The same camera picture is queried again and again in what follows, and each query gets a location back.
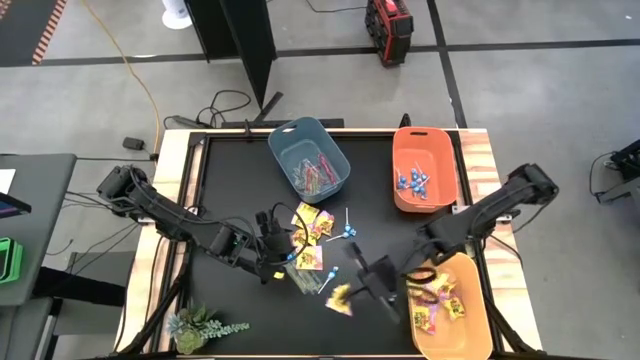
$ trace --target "plastic container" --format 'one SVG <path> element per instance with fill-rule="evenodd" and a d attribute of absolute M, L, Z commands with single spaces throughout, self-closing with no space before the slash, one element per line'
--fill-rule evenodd
<path fill-rule="evenodd" d="M 396 206 L 406 212 L 432 213 L 458 197 L 455 158 L 446 132 L 429 127 L 403 127 L 393 136 L 393 193 Z M 427 198 L 413 196 L 411 189 L 396 188 L 399 175 L 411 181 L 411 169 L 429 176 Z"/>
<path fill-rule="evenodd" d="M 437 266 L 436 271 L 449 274 L 455 283 L 453 291 L 462 301 L 465 316 L 452 321 L 445 309 L 438 309 L 433 335 L 413 326 L 411 320 L 414 345 L 429 360 L 488 359 L 493 344 L 476 264 L 469 256 L 458 253 Z M 413 319 L 415 303 L 409 299 Z"/>
<path fill-rule="evenodd" d="M 269 135 L 269 147 L 291 186 L 300 199 L 308 204 L 320 202 L 340 191 L 351 172 L 351 165 L 338 145 L 322 124 L 311 117 L 290 121 L 273 130 Z M 299 169 L 302 161 L 307 159 L 324 171 L 324 167 L 319 164 L 318 155 L 320 154 L 326 157 L 327 165 L 335 176 L 335 183 L 321 186 L 317 193 L 306 193 L 304 189 L 296 187 L 296 169 Z"/>

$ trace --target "yellow cable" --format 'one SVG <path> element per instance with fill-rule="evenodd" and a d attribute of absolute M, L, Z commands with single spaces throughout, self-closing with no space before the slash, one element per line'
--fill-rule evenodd
<path fill-rule="evenodd" d="M 138 77 L 138 75 L 136 75 L 135 71 L 133 71 L 133 68 L 131 67 L 131 64 L 129 64 L 129 62 L 127 61 L 127 57 L 124 55 L 124 52 L 122 51 L 122 49 L 120 48 L 120 46 L 116 42 L 116 39 L 113 37 L 113 35 L 111 35 L 111 32 L 109 31 L 109 29 L 107 29 L 107 26 L 102 22 L 102 20 L 100 20 L 98 15 L 96 15 L 96 13 L 93 12 L 93 9 L 91 9 L 89 4 L 87 3 L 87 0 L 82 0 L 82 4 L 84 5 L 84 7 L 87 8 L 87 10 L 89 10 L 89 13 L 91 13 L 91 16 L 93 16 L 93 18 L 98 22 L 98 24 L 100 24 L 100 27 L 102 27 L 102 30 L 104 30 L 104 32 L 107 34 L 107 36 L 109 36 L 109 39 L 111 39 L 111 42 L 113 43 L 113 45 L 115 45 L 115 47 L 118 49 L 118 52 L 120 53 L 120 56 L 122 57 L 122 61 L 124 61 L 125 65 L 127 65 L 127 69 L 129 69 L 129 73 L 136 80 L 138 80 L 138 83 L 140 84 L 140 86 L 142 86 L 144 91 L 147 93 L 147 96 L 149 97 L 149 101 L 151 101 L 151 105 L 153 105 L 153 111 L 156 114 L 156 139 L 155 139 L 155 142 L 153 143 L 153 153 L 157 154 L 158 153 L 158 142 L 160 140 L 160 113 L 158 112 L 158 106 L 156 105 L 156 102 L 153 100 L 153 96 L 151 96 L 151 92 L 149 92 L 149 89 L 147 88 L 147 86 Z"/>

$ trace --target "gray plastic bin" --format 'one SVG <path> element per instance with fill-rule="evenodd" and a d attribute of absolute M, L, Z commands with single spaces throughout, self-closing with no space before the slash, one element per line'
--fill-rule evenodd
<path fill-rule="evenodd" d="M 302 201 L 308 204 L 315 204 L 337 193 L 351 172 L 351 165 L 338 145 L 322 124 L 312 117 L 300 118 L 273 130 L 269 135 L 269 147 L 291 186 Z M 296 187 L 296 169 L 301 168 L 301 163 L 305 159 L 322 169 L 319 166 L 318 155 L 320 154 L 326 156 L 336 182 L 320 186 L 317 193 L 306 193 L 305 189 Z"/>

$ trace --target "wooden table frame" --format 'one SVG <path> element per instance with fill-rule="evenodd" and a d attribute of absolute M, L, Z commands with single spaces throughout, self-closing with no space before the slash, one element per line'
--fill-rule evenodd
<path fill-rule="evenodd" d="M 328 129 L 330 133 L 340 132 L 394 132 L 397 129 Z M 468 179 L 468 191 L 460 191 L 459 204 L 468 203 L 465 198 L 477 202 L 483 197 L 497 190 L 500 179 L 496 169 L 489 136 L 485 129 L 443 129 L 458 131 L 460 139 L 461 155 Z M 160 158 L 153 186 L 159 193 L 167 198 L 179 201 L 184 206 L 193 205 L 195 201 L 197 179 L 202 158 L 202 145 L 195 145 L 192 156 L 188 156 L 191 133 L 216 133 L 216 134 L 243 134 L 244 130 L 169 130 L 165 133 Z M 252 130 L 256 134 L 271 132 L 270 129 Z M 182 184 L 182 179 L 188 178 L 187 184 Z M 181 190 L 184 199 L 178 199 Z M 494 232 L 501 240 L 516 248 L 515 238 L 510 225 L 497 225 Z M 177 245 L 177 255 L 174 266 L 171 269 L 171 280 L 175 278 L 182 264 L 181 254 L 184 252 L 184 244 Z M 157 252 L 155 267 L 153 260 Z M 155 310 L 159 294 L 162 291 L 165 276 L 165 265 L 168 258 L 169 241 L 160 239 L 154 225 L 145 226 L 140 234 L 140 240 L 133 264 L 131 279 L 127 289 L 126 324 L 122 329 L 122 321 L 119 328 L 124 331 L 119 349 L 126 347 L 140 331 L 147 317 Z M 522 339 L 533 348 L 540 349 L 540 338 L 536 326 L 533 309 L 529 299 L 529 293 L 524 279 L 524 274 L 518 259 L 491 240 L 487 241 L 484 251 L 484 259 L 491 284 L 494 302 L 505 319 Z M 168 314 L 175 313 L 176 301 L 174 301 L 165 315 L 162 323 L 162 332 L 159 337 L 157 351 L 167 351 L 170 339 L 165 331 Z"/>

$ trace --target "wooden board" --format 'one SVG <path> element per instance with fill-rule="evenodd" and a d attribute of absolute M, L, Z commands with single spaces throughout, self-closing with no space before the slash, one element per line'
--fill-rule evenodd
<path fill-rule="evenodd" d="M 330 132 L 389 132 L 395 130 L 396 129 L 331 129 Z M 270 131 L 269 129 L 254 130 L 256 133 L 268 133 Z M 244 130 L 208 130 L 208 132 L 239 134 L 243 133 Z M 158 192 L 172 200 L 177 200 L 180 192 L 180 183 L 183 169 L 186 165 L 185 159 L 190 133 L 191 130 L 169 130 L 165 133 L 162 142 L 160 159 L 156 168 L 153 186 Z M 474 201 L 478 201 L 500 186 L 489 136 L 487 131 L 483 129 L 459 130 L 459 133 L 472 196 Z M 187 206 L 193 202 L 199 159 L 200 154 L 198 153 L 194 156 L 192 172 L 189 178 L 187 199 L 185 202 Z M 499 226 L 496 229 L 495 235 L 515 247 L 515 239 L 511 233 L 510 226 Z M 159 235 L 155 232 L 155 228 L 152 225 L 145 227 L 140 235 L 140 242 L 138 243 L 131 280 L 127 290 L 126 324 L 119 349 L 123 349 L 131 342 L 133 337 L 144 325 L 147 314 L 150 315 L 153 309 L 155 309 L 162 283 L 162 271 L 164 269 L 168 248 L 168 242 L 162 240 L 156 266 L 155 269 L 152 270 L 151 265 L 158 240 Z M 182 257 L 180 256 L 182 252 L 183 249 L 178 250 L 177 261 L 174 267 L 174 277 L 182 261 Z M 513 328 L 529 345 L 534 348 L 540 348 L 540 339 L 527 292 L 527 286 L 517 258 L 491 240 L 487 243 L 485 256 L 487 257 L 496 305 L 502 311 L 507 321 L 509 321 Z M 153 284 L 150 287 L 152 271 L 155 275 Z M 147 299 L 150 290 L 151 301 L 147 311 Z M 173 311 L 174 307 L 172 305 L 167 313 L 169 314 Z M 163 331 L 160 340 L 160 351 L 169 349 L 170 339 L 166 331 L 164 331 L 165 328 L 166 317 L 165 323 L 162 324 Z"/>
<path fill-rule="evenodd" d="M 471 196 L 475 203 L 501 186 L 500 177 L 486 130 L 460 131 L 460 141 Z M 493 235 L 517 249 L 511 225 L 496 226 Z M 518 258 L 492 238 L 487 239 L 484 256 L 487 259 L 489 281 L 496 306 L 522 340 L 534 349 L 542 349 L 527 284 Z"/>

